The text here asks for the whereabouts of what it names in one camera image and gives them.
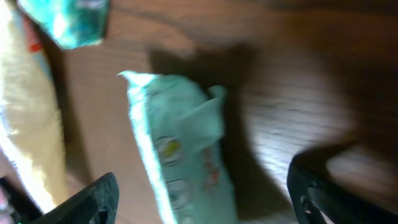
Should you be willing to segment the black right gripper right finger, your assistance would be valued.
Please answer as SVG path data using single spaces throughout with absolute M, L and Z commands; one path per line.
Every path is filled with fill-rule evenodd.
M 397 215 L 349 193 L 305 167 L 302 155 L 293 157 L 287 186 L 299 224 L 397 224 Z

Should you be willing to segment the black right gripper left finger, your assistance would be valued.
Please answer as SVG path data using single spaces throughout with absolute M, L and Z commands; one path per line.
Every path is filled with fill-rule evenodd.
M 114 224 L 118 202 L 116 176 L 108 172 L 32 224 Z

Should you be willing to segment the cream wipes pack blue edges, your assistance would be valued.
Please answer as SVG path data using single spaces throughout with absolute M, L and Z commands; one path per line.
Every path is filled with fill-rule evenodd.
M 1 150 L 41 212 L 69 198 L 52 74 L 30 20 L 14 1 L 1 1 Z

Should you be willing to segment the green soft wipes pack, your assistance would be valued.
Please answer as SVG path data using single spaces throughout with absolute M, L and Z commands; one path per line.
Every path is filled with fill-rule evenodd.
M 129 119 L 166 224 L 234 224 L 234 188 L 221 156 L 226 89 L 181 75 L 121 72 Z

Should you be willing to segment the teal white Kleenex tissue pack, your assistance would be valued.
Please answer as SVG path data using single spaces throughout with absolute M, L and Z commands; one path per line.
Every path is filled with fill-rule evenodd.
M 62 50 L 104 39 L 109 0 L 18 0 L 21 9 Z

